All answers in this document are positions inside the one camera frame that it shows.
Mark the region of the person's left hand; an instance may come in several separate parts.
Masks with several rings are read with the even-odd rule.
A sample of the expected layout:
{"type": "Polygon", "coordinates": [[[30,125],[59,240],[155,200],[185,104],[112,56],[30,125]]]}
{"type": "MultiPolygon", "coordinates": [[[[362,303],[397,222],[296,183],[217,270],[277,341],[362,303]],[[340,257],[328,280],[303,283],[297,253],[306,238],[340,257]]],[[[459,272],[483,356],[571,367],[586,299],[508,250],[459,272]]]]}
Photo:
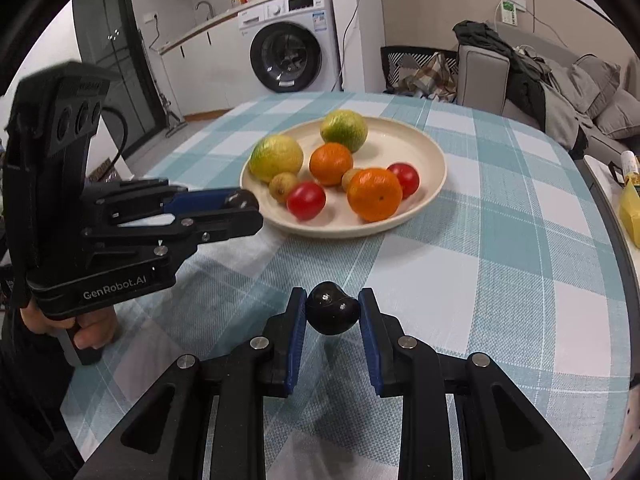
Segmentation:
{"type": "Polygon", "coordinates": [[[35,334],[53,335],[57,330],[71,330],[79,326],[74,336],[74,345],[79,350],[88,348],[101,349],[109,344],[118,330],[118,319],[113,307],[89,312],[69,318],[64,321],[52,321],[46,318],[31,301],[28,306],[20,310],[25,326],[35,334]]]}

